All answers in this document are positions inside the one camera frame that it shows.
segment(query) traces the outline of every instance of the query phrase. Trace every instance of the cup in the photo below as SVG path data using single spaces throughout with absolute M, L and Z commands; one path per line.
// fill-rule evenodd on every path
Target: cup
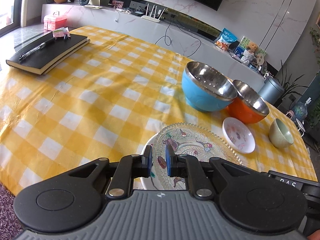
M 286 148 L 293 144 L 292 134 L 278 118 L 270 126 L 269 139 L 276 148 Z

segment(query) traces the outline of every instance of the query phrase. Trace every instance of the pen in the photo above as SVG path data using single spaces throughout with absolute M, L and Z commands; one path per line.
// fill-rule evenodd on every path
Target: pen
M 32 50 L 29 50 L 25 54 L 21 55 L 19 60 L 24 60 L 25 58 L 29 57 L 31 54 L 35 53 L 37 50 L 43 49 L 45 46 L 48 46 L 49 44 L 54 43 L 55 40 L 56 40 L 55 38 L 51 38 L 51 39 L 41 43 L 39 46 L 36 46 Z

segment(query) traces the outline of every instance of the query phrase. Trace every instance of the book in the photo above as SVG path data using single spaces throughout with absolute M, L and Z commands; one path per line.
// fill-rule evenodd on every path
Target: book
M 76 47 L 75 49 L 73 49 L 72 51 L 70 51 L 68 54 L 66 54 L 65 56 L 63 56 L 61 59 L 59 59 L 56 63 L 54 63 L 51 67 L 49 67 L 46 71 L 44 71 L 43 75 L 47 74 L 50 70 L 52 70 L 56 65 L 60 64 L 64 59 L 66 59 L 67 57 L 69 57 L 71 54 L 75 53 L 78 49 L 81 49 L 84 45 L 87 45 L 88 43 L 90 43 L 90 40 L 87 40 L 86 42 L 82 43 L 81 45 L 79 45 L 78 47 Z
M 20 56 L 24 53 L 27 53 L 31 49 L 39 46 L 41 43 L 51 39 L 52 33 L 48 33 L 20 49 L 10 59 L 7 59 L 6 63 L 9 66 L 41 75 L 65 55 L 69 54 L 75 48 L 88 40 L 88 37 L 86 36 L 76 34 L 70 35 L 70 40 L 64 41 L 63 39 L 57 39 L 53 44 L 37 50 L 26 59 L 19 60 Z

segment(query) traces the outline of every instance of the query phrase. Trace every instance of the gray handle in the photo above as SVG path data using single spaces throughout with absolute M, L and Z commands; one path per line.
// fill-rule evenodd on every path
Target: gray handle
M 71 233 L 42 235 L 24 231 L 16 240 L 303 240 L 298 231 L 261 236 L 225 220 L 210 201 L 187 191 L 135 190 L 125 200 L 108 203 L 91 224 Z

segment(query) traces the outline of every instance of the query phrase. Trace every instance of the bowl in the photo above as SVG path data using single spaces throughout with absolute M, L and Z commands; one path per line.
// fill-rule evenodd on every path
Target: bowl
M 294 142 L 289 129 L 278 118 L 270 126 L 269 139 L 276 148 L 286 148 Z
M 269 107 L 261 96 L 240 80 L 234 80 L 238 96 L 228 106 L 230 116 L 243 123 L 257 123 L 269 114 Z
M 199 111 L 220 111 L 236 97 L 232 82 L 204 63 L 191 61 L 182 75 L 182 90 L 189 105 Z
M 222 123 L 222 131 L 228 144 L 241 153 L 251 153 L 256 143 L 249 128 L 236 118 L 228 117 Z

